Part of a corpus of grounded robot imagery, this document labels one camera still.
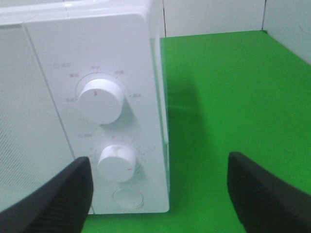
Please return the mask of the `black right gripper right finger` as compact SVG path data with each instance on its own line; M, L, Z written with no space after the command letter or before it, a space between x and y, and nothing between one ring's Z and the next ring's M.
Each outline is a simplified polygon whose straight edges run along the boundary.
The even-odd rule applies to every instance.
M311 196L240 152L229 153L227 189L246 232L311 231Z

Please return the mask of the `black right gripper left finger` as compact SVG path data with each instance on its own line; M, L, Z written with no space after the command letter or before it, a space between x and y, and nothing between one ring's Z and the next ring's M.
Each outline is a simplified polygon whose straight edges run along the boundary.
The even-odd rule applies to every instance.
M88 157L79 157L0 213L2 233L80 233L93 197Z

